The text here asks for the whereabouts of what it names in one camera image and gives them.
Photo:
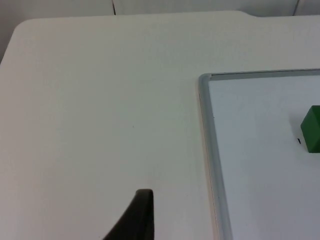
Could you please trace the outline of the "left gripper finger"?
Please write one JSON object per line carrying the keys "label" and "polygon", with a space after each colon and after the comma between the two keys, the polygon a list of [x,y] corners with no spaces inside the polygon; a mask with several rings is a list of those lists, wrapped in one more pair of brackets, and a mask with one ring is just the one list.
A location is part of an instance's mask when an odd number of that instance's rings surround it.
{"label": "left gripper finger", "polygon": [[154,194],[151,189],[138,189],[123,215],[104,239],[153,240],[154,238]]}

